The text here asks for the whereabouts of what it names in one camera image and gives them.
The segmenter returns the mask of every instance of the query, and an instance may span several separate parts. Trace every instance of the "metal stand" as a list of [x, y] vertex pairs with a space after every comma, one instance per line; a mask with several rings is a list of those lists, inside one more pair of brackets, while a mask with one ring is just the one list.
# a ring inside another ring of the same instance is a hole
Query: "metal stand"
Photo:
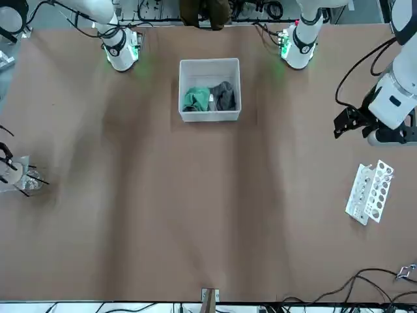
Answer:
[[215, 313], [216, 312], [216, 290], [203, 289], [201, 291], [201, 305], [200, 313]]
[[14, 58], [8, 57], [7, 54], [0, 50], [0, 71], [11, 67], [14, 64]]
[[23, 28], [23, 34], [22, 38], [31, 38], [33, 27], [30, 27], [28, 25]]

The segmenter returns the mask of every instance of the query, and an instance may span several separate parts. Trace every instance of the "brown table surface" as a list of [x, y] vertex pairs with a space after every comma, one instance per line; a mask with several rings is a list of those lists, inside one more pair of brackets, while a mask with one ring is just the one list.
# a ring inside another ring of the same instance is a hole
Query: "brown table surface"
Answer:
[[[0, 298], [198, 301], [210, 287], [222, 301], [310, 301], [364, 267], [414, 262], [417, 150], [371, 147], [359, 130], [333, 137], [336, 86], [391, 36], [386, 25], [324, 27], [309, 67], [294, 71], [254, 26], [160, 27], [118, 73], [98, 40], [34, 32], [0, 116], [16, 137], [0, 140], [51, 186], [0, 195]], [[219, 57], [240, 59], [240, 119], [183, 123], [179, 61]], [[360, 105], [376, 81], [369, 65], [342, 99]], [[359, 163], [378, 159], [395, 179], [381, 223], [363, 227], [345, 205]], [[366, 276], [392, 295], [413, 289]], [[382, 298], [358, 281], [350, 301]]]

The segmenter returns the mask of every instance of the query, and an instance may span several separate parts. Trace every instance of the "green cloth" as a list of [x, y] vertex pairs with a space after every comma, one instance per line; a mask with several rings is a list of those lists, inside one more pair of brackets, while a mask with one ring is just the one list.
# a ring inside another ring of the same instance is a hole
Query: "green cloth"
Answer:
[[184, 112], [206, 112], [209, 110], [210, 89], [192, 87], [184, 97]]

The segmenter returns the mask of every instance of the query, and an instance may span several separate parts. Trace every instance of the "dark gray cloth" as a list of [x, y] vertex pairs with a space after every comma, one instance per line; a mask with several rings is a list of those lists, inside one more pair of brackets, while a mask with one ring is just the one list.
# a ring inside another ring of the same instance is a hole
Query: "dark gray cloth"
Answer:
[[210, 88], [210, 93], [214, 96], [218, 111], [236, 110], [235, 92], [229, 82], [222, 82], [216, 87]]

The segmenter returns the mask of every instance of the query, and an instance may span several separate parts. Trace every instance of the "floor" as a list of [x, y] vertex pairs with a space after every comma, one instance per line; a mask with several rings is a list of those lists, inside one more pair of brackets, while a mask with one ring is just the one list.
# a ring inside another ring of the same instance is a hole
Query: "floor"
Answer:
[[[20, 303], [20, 304], [1, 304], [0, 313], [45, 313], [53, 303]], [[49, 313], [106, 313], [116, 309], [138, 310], [150, 305], [150, 303], [106, 303], [97, 311], [101, 303], [62, 303], [55, 306]], [[199, 313], [201, 305], [184, 304], [183, 309], [188, 313]], [[146, 313], [177, 313], [180, 310], [178, 303], [159, 303], [151, 306], [142, 312]], [[261, 313], [265, 312], [261, 306], [217, 306], [217, 313]], [[290, 309], [291, 313], [339, 313], [340, 308], [334, 311], [332, 307], [311, 307], [304, 308], [294, 307]], [[361, 308], [362, 313], [382, 313], [380, 309]]]

